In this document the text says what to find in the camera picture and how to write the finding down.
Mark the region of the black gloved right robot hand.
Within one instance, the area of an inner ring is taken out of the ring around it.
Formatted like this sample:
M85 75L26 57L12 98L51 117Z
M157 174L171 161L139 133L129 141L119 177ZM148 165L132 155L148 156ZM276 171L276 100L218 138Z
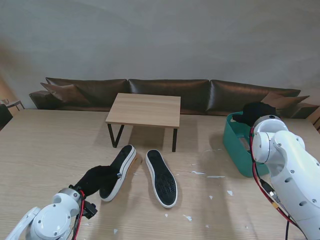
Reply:
M259 118L269 115L278 117L275 107L263 102L251 102L244 105L242 114L233 114L232 119L252 127Z

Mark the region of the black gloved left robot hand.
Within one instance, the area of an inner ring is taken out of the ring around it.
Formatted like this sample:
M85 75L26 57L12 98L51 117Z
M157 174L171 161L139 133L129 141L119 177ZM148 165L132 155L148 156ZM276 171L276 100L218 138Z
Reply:
M119 170L107 166L95 166L89 169L74 185L75 190L82 191L86 197L93 195L111 181L117 181L121 176Z

